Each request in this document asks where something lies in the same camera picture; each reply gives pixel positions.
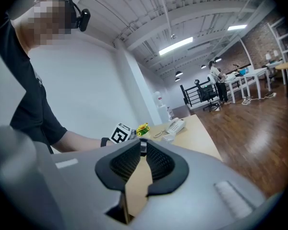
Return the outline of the black metal railing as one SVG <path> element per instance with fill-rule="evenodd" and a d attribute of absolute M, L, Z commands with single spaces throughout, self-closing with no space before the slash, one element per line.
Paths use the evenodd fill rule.
<path fill-rule="evenodd" d="M 217 88 L 215 85 L 211 85 L 208 81 L 200 82 L 200 85 L 202 88 L 207 88 L 207 89 L 209 87 L 210 88 L 212 87 L 213 91 L 217 93 L 217 97 L 219 96 Z M 181 84 L 180 89 L 182 91 L 185 104 L 189 104 L 190 107 L 195 107 L 195 106 L 200 105 L 200 104 L 207 104 L 208 103 L 207 101 L 205 101 L 205 102 L 200 101 L 199 91 L 198 91 L 198 88 L 196 87 L 196 85 L 194 85 L 193 87 L 190 87 L 188 89 L 185 89 L 183 87 L 183 85 Z"/>

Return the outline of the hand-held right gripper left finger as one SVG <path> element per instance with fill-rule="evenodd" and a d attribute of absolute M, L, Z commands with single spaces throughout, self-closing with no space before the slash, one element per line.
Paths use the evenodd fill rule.
<path fill-rule="evenodd" d="M 141 230 L 128 217 L 125 182 L 105 156 L 140 152 L 132 140 L 89 152 L 50 154 L 9 126 L 0 126 L 0 190 L 31 230 Z"/>

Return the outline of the clear water dispenser jug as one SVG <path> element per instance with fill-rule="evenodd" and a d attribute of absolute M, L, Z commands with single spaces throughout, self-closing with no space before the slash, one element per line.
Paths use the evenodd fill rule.
<path fill-rule="evenodd" d="M 162 95 L 159 91 L 154 92 L 154 101 L 155 101 L 155 104 L 158 108 L 160 108 L 164 105 Z"/>

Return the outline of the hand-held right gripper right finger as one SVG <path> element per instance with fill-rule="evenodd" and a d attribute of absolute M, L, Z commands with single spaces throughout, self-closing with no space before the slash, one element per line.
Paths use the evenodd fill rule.
<path fill-rule="evenodd" d="M 147 142 L 152 173 L 135 230 L 250 230 L 263 193 L 220 160 L 165 142 Z"/>

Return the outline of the black office chair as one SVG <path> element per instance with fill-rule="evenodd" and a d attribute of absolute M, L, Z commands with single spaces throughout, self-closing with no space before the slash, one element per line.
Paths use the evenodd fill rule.
<path fill-rule="evenodd" d="M 204 111 L 208 109 L 209 112 L 211 112 L 220 107 L 220 104 L 218 102 L 216 103 L 213 102 L 214 98 L 217 97 L 217 93 L 213 91 L 212 87 L 211 88 L 209 87 L 208 89 L 202 88 L 201 85 L 199 84 L 199 80 L 195 80 L 194 83 L 198 88 L 200 101 L 208 102 L 208 105 L 203 107 Z"/>

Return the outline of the white desk telephone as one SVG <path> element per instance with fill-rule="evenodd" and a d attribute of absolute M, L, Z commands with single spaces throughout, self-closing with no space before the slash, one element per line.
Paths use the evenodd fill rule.
<path fill-rule="evenodd" d="M 170 124 L 166 127 L 165 131 L 168 134 L 176 135 L 186 126 L 186 121 L 180 118 L 174 118 L 171 120 Z"/>

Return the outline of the white shelf unit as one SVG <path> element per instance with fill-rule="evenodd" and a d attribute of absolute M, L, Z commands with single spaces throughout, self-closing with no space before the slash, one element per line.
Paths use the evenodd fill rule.
<path fill-rule="evenodd" d="M 268 27 L 276 39 L 282 59 L 288 62 L 288 26 L 285 22 L 285 17 L 274 23 L 268 23 Z"/>

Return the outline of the small white box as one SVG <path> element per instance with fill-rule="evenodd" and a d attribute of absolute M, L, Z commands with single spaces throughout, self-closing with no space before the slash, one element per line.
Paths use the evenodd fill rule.
<path fill-rule="evenodd" d="M 175 140 L 175 137 L 175 134 L 166 134 L 162 136 L 161 141 L 164 141 L 166 143 L 172 143 Z"/>

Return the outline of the person's black shirt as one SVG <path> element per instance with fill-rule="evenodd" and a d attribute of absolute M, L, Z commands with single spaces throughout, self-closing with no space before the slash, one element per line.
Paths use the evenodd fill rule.
<path fill-rule="evenodd" d="M 12 128 L 27 134 L 32 141 L 46 144 L 53 153 L 51 145 L 67 130 L 53 114 L 42 80 L 21 47 L 7 12 L 0 16 L 0 56 L 26 91 L 13 115 Z"/>

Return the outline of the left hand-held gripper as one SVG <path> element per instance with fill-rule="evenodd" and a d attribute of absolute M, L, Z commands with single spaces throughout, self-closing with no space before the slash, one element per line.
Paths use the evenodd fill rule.
<path fill-rule="evenodd" d="M 132 129 L 123 123 L 118 123 L 111 133 L 109 139 L 115 143 L 125 142 L 129 139 Z M 147 139 L 140 139 L 141 156 L 147 155 Z"/>

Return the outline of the person's left forearm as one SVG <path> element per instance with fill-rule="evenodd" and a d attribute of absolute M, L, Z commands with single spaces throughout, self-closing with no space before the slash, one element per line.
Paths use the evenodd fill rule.
<path fill-rule="evenodd" d="M 52 145 L 59 152 L 88 151 L 101 147 L 101 140 L 81 136 L 67 131 L 62 138 Z"/>

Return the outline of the long ceiling light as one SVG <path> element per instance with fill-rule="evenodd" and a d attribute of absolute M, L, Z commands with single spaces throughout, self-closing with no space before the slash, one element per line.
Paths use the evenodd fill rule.
<path fill-rule="evenodd" d="M 187 39 L 179 41 L 179 42 L 177 42 L 175 44 L 172 44 L 172 45 L 160 50 L 159 51 L 159 55 L 162 56 L 164 54 L 167 54 L 170 51 L 173 51 L 173 50 L 175 50 L 175 49 L 177 49 L 179 47 L 182 47 L 182 46 L 187 45 L 187 44 L 192 43 L 192 42 L 193 42 L 193 37 L 189 37 Z"/>
<path fill-rule="evenodd" d="M 241 24 L 241 25 L 233 25 L 233 26 L 230 26 L 228 28 L 228 31 L 233 31 L 233 30 L 242 30 L 244 28 L 246 28 L 247 25 L 246 24 Z"/>

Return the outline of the sunflower bouquet in white pot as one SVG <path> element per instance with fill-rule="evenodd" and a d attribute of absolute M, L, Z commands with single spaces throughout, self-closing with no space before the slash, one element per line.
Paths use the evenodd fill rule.
<path fill-rule="evenodd" d="M 136 130 L 136 135 L 138 137 L 142 137 L 143 135 L 145 135 L 148 131 L 150 130 L 150 127 L 148 125 L 148 123 L 144 123 L 142 125 L 139 125 L 137 130 Z"/>

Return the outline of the white long table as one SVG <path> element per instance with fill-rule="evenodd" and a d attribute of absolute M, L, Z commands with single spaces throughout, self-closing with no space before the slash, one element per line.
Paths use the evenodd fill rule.
<path fill-rule="evenodd" d="M 258 99 L 260 100 L 261 97 L 261 87 L 260 87 L 260 83 L 259 83 L 259 77 L 265 75 L 266 80 L 267 80 L 267 86 L 268 86 L 268 91 L 271 91 L 271 84 L 270 84 L 270 79 L 269 79 L 269 71 L 267 67 L 261 68 L 261 69 L 255 69 L 250 71 L 249 73 L 245 74 L 244 80 L 246 83 L 246 88 L 247 88 L 247 93 L 248 96 L 250 97 L 250 88 L 249 88 L 249 84 L 248 84 L 248 78 L 254 78 L 255 83 L 256 83 L 256 87 L 257 87 L 257 92 L 258 92 Z"/>
<path fill-rule="evenodd" d="M 245 97 L 244 89 L 246 88 L 246 84 L 248 81 L 245 81 L 243 77 L 236 77 L 235 79 L 228 80 L 225 82 L 229 86 L 229 92 L 232 98 L 232 103 L 236 103 L 235 92 L 240 91 L 242 98 Z"/>

